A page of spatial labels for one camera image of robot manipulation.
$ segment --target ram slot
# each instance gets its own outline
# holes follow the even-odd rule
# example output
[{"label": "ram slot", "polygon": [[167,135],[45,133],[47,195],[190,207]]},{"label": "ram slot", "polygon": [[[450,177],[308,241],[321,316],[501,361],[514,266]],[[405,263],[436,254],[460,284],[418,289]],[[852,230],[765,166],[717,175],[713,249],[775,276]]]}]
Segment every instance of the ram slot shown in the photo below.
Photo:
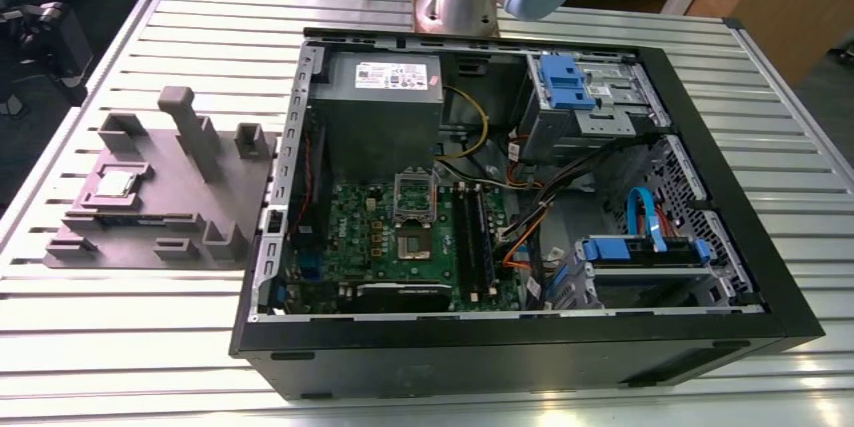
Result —
[{"label": "ram slot", "polygon": [[481,294],[494,294],[492,289],[496,282],[496,266],[493,265],[493,239],[490,235],[490,221],[484,203],[481,184],[468,192],[470,236],[473,246],[473,269],[476,273],[476,287]]},{"label": "ram slot", "polygon": [[462,182],[454,186],[452,207],[454,209],[454,242],[457,244],[457,278],[460,281],[460,291],[465,299],[477,301],[478,288],[473,256],[473,243],[476,239],[470,232],[469,196],[466,193],[466,184]]}]

